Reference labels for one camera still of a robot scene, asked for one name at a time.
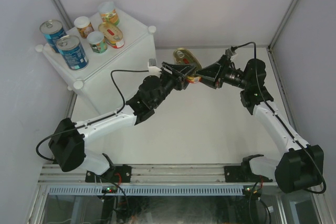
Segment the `red sardine tin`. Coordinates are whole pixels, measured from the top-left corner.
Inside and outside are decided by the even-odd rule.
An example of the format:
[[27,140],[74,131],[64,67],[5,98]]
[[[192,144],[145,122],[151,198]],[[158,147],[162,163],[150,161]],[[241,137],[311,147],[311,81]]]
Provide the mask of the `red sardine tin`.
[[177,65],[195,64],[196,68],[192,74],[187,76],[189,83],[195,84],[201,81],[201,77],[195,74],[196,71],[201,70],[202,66],[196,57],[186,48],[177,48],[173,52],[174,62]]
[[113,48],[122,48],[125,44],[122,31],[110,22],[103,22],[98,26],[98,30],[103,33],[106,42]]

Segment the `yellow can with plastic lid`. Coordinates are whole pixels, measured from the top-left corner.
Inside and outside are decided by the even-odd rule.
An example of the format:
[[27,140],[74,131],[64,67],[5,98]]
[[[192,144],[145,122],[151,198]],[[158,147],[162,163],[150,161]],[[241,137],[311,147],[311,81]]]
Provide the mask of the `yellow can with plastic lid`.
[[87,41],[93,52],[102,54],[107,50],[104,34],[100,31],[93,31],[87,36]]

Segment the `green can with plastic lid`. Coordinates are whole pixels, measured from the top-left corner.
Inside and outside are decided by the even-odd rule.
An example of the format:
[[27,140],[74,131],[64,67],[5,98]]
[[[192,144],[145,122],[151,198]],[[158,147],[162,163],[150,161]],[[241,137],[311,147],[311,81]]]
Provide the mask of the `green can with plastic lid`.
[[98,12],[104,22],[110,22],[116,26],[119,24],[120,19],[113,1],[102,2],[98,6]]

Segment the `pink portrait labelled can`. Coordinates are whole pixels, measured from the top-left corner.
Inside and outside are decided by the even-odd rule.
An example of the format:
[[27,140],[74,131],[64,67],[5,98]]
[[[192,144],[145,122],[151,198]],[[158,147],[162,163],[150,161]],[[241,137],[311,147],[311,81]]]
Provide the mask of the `pink portrait labelled can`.
[[77,17],[74,20],[74,26],[76,27],[80,36],[84,39],[86,39],[88,35],[94,31],[94,28],[92,26],[90,19],[86,16]]

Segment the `dark blue tall can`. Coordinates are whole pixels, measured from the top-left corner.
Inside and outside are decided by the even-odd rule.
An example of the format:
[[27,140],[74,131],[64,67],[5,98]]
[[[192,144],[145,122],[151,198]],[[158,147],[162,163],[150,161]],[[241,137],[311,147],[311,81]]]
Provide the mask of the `dark blue tall can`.
[[56,47],[71,70],[81,70],[88,65],[89,60],[79,37],[63,36],[57,40]]

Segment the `light blue labelled can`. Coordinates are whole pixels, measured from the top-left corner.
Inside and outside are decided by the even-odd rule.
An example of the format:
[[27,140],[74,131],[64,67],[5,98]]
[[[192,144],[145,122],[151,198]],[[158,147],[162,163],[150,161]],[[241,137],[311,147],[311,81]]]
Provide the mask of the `light blue labelled can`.
[[58,48],[56,46],[57,41],[63,36],[67,35],[63,28],[62,23],[59,20],[55,19],[48,20],[40,25],[39,30],[44,35],[46,41],[48,42],[50,47],[54,50],[54,52],[59,53]]

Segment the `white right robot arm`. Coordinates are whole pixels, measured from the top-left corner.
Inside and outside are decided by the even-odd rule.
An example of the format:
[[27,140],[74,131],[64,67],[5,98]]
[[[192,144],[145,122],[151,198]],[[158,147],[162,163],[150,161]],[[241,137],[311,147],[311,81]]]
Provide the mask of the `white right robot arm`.
[[318,191],[326,191],[323,177],[324,152],[319,145],[310,145],[279,112],[273,97],[265,87],[266,65],[253,58],[244,70],[236,69],[230,57],[220,60],[196,72],[201,83],[221,88],[223,83],[241,89],[240,100],[248,112],[266,129],[281,154],[280,160],[262,154],[245,157],[247,164],[241,168],[242,178],[252,182],[259,175],[273,180],[284,193],[305,190],[323,185]]

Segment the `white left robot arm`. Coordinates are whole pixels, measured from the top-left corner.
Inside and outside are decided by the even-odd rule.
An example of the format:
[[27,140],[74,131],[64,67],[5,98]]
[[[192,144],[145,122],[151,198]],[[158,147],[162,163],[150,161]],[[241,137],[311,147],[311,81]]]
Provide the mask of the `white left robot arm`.
[[158,67],[155,59],[150,59],[149,75],[130,100],[122,101],[121,108],[85,121],[63,119],[48,143],[61,170],[70,172],[82,168],[97,174],[103,182],[113,180],[115,169],[108,155],[88,150],[88,144],[120,128],[146,121],[172,90],[186,89],[187,76],[195,69],[194,63],[172,65],[164,62]]

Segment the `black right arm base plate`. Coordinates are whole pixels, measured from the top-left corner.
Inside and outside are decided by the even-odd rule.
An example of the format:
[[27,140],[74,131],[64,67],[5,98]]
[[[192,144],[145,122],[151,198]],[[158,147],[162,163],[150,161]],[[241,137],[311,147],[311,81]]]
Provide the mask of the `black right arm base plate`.
[[225,182],[227,183],[245,183],[253,181],[247,169],[238,165],[224,166],[224,175]]

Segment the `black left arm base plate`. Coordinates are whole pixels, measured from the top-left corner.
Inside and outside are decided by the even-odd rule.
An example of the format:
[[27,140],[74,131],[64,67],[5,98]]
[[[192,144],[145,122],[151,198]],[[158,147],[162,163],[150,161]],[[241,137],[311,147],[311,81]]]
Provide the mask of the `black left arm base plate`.
[[108,169],[102,175],[96,175],[93,172],[87,171],[85,182],[86,183],[109,183],[115,184],[129,183],[131,180],[132,167],[129,165],[117,165],[114,168]]

